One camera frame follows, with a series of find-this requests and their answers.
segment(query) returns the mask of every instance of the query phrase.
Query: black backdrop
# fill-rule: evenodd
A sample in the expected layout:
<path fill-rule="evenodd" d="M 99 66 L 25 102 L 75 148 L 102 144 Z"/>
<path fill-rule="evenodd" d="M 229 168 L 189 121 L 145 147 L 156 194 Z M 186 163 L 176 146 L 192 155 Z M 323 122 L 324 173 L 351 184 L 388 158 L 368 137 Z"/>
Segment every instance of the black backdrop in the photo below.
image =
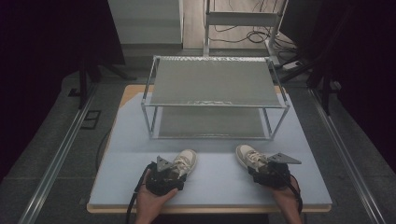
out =
<path fill-rule="evenodd" d="M 396 171 L 396 3 L 358 1 L 332 63 L 338 98 Z"/>
<path fill-rule="evenodd" d="M 29 144 L 83 54 L 124 63 L 107 0 L 0 3 L 1 178 Z"/>
<path fill-rule="evenodd" d="M 312 60 L 329 42 L 347 4 L 355 8 L 328 59 L 332 78 L 342 86 L 343 106 L 396 171 L 396 3 L 289 1 L 280 31 Z"/>

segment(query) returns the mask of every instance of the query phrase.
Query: shoe sole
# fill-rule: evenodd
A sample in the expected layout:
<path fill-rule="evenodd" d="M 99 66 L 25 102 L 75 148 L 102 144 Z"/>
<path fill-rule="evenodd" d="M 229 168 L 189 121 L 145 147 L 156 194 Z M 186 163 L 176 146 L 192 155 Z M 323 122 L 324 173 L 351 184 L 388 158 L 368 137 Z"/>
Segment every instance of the shoe sole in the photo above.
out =
<path fill-rule="evenodd" d="M 247 165 L 242 161 L 242 159 L 239 158 L 239 156 L 238 156 L 238 150 L 239 150 L 239 148 L 240 148 L 241 146 L 242 146 L 242 145 L 239 145 L 239 146 L 236 147 L 235 155 L 236 155 L 236 158 L 238 159 L 239 163 L 241 163 L 241 165 L 247 169 L 248 166 L 247 166 Z"/>

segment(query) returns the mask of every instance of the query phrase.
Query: wall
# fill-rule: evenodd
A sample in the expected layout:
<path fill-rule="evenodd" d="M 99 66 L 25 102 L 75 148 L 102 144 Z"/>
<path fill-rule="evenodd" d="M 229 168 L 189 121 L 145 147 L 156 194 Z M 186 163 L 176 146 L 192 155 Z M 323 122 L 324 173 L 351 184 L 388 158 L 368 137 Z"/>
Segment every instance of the wall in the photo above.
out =
<path fill-rule="evenodd" d="M 181 44 L 183 0 L 108 1 L 121 44 Z"/>

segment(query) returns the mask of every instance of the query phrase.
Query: black cable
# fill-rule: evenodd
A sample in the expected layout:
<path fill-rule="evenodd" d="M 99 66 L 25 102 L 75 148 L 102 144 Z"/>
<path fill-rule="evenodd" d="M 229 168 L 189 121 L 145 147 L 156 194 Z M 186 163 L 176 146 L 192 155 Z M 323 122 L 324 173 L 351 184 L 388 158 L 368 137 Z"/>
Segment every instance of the black cable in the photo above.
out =
<path fill-rule="evenodd" d="M 290 175 L 291 177 L 293 177 L 296 180 L 296 184 L 297 184 L 297 189 L 299 191 L 297 191 L 297 189 L 291 184 L 290 181 L 286 180 L 282 174 L 280 174 L 276 169 L 273 169 L 272 171 L 274 171 L 275 173 L 278 174 L 278 176 L 280 178 L 282 178 L 282 180 L 285 182 L 286 186 L 289 187 L 289 189 L 291 189 L 291 192 L 293 192 L 294 197 L 296 198 L 296 201 L 298 202 L 298 213 L 301 214 L 301 212 L 303 211 L 303 199 L 301 198 L 301 194 L 300 194 L 300 186 L 298 184 L 297 178 L 294 175 Z"/>
<path fill-rule="evenodd" d="M 231 0 L 228 0 L 228 6 L 230 6 L 231 11 L 233 11 L 233 7 L 231 6 Z"/>
<path fill-rule="evenodd" d="M 264 4 L 264 1 L 265 1 L 265 0 L 259 0 L 259 1 L 257 2 L 257 4 L 254 6 L 254 8 L 251 10 L 251 12 L 254 12 L 254 9 L 256 9 L 256 6 L 258 6 L 259 4 L 261 4 L 261 5 L 260 5 L 260 9 L 259 9 L 259 12 L 261 12 L 261 11 L 262 11 L 262 5 Z"/>
<path fill-rule="evenodd" d="M 209 37 L 209 39 L 211 41 L 221 41 L 221 42 L 226 42 L 226 43 L 239 43 L 239 42 L 242 42 L 242 41 L 244 41 L 244 40 L 246 40 L 248 38 L 245 37 L 245 38 L 240 39 L 240 40 L 224 40 L 224 39 L 212 39 L 212 38 Z"/>
<path fill-rule="evenodd" d="M 267 9 L 267 7 L 268 7 L 268 0 L 262 0 L 262 5 L 260 6 L 260 12 L 265 12 L 265 9 Z"/>
<path fill-rule="evenodd" d="M 266 34 L 266 35 L 267 35 L 268 37 L 270 37 L 270 36 L 271 36 L 271 30 L 268 29 L 268 27 L 262 27 L 262 28 L 265 29 L 265 30 L 267 31 L 267 34 Z M 291 42 L 288 42 L 288 41 L 285 41 L 285 40 L 282 40 L 282 39 L 279 39 L 278 37 L 276 37 L 274 43 L 275 43 L 275 46 L 277 46 L 279 49 L 286 49 L 286 50 L 289 50 L 289 51 L 291 51 L 291 52 L 296 52 L 296 51 L 297 51 L 296 48 L 289 48 L 289 47 L 282 46 L 282 45 L 279 44 L 277 41 L 284 42 L 284 43 L 291 44 L 291 45 L 294 45 L 294 43 L 291 43 Z"/>
<path fill-rule="evenodd" d="M 103 136 L 102 141 L 99 144 L 99 147 L 96 150 L 96 161 L 95 161 L 95 168 L 96 168 L 96 172 L 99 171 L 99 154 L 100 154 L 100 149 L 102 148 L 102 144 L 105 142 L 106 137 L 108 136 L 108 134 L 110 133 L 111 128 L 106 132 L 105 136 Z"/>
<path fill-rule="evenodd" d="M 232 29 L 235 28 L 235 27 L 238 27 L 238 26 L 232 26 L 232 27 L 226 28 L 226 29 L 224 29 L 224 30 L 218 30 L 217 26 L 215 25 L 215 31 L 221 33 L 221 32 L 224 32 L 224 31 L 232 30 Z"/>
<path fill-rule="evenodd" d="M 277 0 L 276 0 L 276 1 L 275 1 L 275 3 L 274 3 L 273 12 L 275 12 L 275 7 L 276 7 L 276 4 L 277 4 Z"/>
<path fill-rule="evenodd" d="M 259 41 L 252 40 L 251 37 L 254 35 L 258 36 L 261 40 L 259 40 Z M 249 33 L 247 33 L 247 39 L 250 42 L 255 43 L 255 44 L 260 44 L 260 43 L 264 42 L 268 37 L 269 37 L 268 34 L 266 34 L 265 32 L 255 31 L 254 28 L 253 28 L 253 31 L 250 31 Z"/>
<path fill-rule="evenodd" d="M 129 202 L 128 209 L 126 210 L 126 218 L 125 218 L 125 223 L 129 224 L 129 217 L 131 216 L 131 210 L 132 207 L 134 206 L 134 201 L 136 201 L 137 198 L 137 193 L 140 190 L 140 187 L 142 186 L 143 180 L 145 178 L 146 172 L 148 169 L 150 169 L 153 166 L 153 162 L 146 166 L 145 170 L 143 171 L 143 174 L 140 176 L 139 182 L 136 185 L 136 188 L 134 188 L 134 194 L 132 195 L 131 201 Z"/>
<path fill-rule="evenodd" d="M 262 28 L 265 29 L 265 30 L 267 31 L 267 33 L 263 32 L 263 31 L 259 31 L 260 28 L 259 28 L 257 31 L 255 31 L 255 30 L 254 30 L 254 26 L 253 26 L 253 33 L 252 33 L 252 35 L 265 35 L 265 38 L 262 39 L 262 42 L 264 42 L 267 38 L 269 38 L 269 37 L 271 36 L 271 32 L 269 31 L 268 27 L 263 26 Z"/>

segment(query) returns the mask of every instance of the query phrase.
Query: metal rail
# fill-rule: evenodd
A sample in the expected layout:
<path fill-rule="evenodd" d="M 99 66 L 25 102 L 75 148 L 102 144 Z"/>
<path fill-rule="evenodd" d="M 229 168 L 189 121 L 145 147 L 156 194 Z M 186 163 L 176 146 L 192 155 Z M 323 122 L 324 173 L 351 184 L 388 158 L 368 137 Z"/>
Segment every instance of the metal rail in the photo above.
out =
<path fill-rule="evenodd" d="M 359 171 L 358 167 L 356 166 L 355 162 L 353 161 L 351 155 L 349 154 L 346 145 L 337 131 L 334 123 L 332 122 L 332 118 L 326 114 L 324 109 L 321 106 L 320 97 L 317 91 L 312 89 L 309 90 L 312 97 L 315 100 L 317 110 L 329 132 L 332 141 L 335 144 L 335 148 L 341 158 L 342 163 L 346 167 L 346 171 L 349 174 L 349 177 L 358 192 L 359 196 L 361 197 L 361 202 L 366 209 L 367 214 L 369 215 L 372 223 L 377 224 L 385 224 L 387 223 L 383 218 L 381 211 L 379 210 L 375 198 L 371 191 L 369 190 L 368 186 L 366 185 L 361 172 Z"/>
<path fill-rule="evenodd" d="M 64 159 L 66 158 L 67 153 L 69 152 L 69 149 L 76 138 L 81 123 L 84 120 L 88 109 L 90 108 L 93 96 L 95 95 L 97 90 L 97 85 L 98 84 L 96 83 L 92 83 L 89 89 L 86 104 L 77 112 L 72 125 L 67 131 L 64 140 L 62 141 L 58 151 L 55 154 L 55 157 L 52 159 L 51 163 L 49 164 L 46 170 L 46 173 L 44 173 L 43 177 L 41 178 L 41 181 L 38 184 L 35 193 L 30 199 L 30 202 L 27 204 L 18 223 L 20 224 L 35 223 L 35 220 L 37 219 L 38 214 L 40 213 L 41 208 L 43 207 L 43 204 L 50 193 L 52 185 L 55 182 L 55 179 L 59 174 L 62 165 L 64 164 Z"/>

